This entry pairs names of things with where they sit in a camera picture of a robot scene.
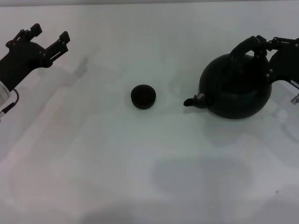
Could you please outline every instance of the black kettle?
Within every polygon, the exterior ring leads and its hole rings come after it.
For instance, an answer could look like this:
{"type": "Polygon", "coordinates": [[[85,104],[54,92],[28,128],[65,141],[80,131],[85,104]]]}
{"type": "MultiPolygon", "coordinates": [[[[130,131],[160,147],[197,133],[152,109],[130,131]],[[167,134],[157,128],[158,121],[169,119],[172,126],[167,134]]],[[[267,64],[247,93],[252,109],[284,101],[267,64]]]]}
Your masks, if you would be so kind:
{"type": "Polygon", "coordinates": [[[299,89],[299,39],[275,37],[267,42],[252,36],[209,63],[200,77],[199,94],[187,99],[184,106],[207,108],[228,119],[247,118],[264,107],[271,84],[277,80],[299,89]],[[273,49],[277,52],[268,61],[267,50],[273,49]],[[246,54],[250,50],[254,56],[246,54]]]}

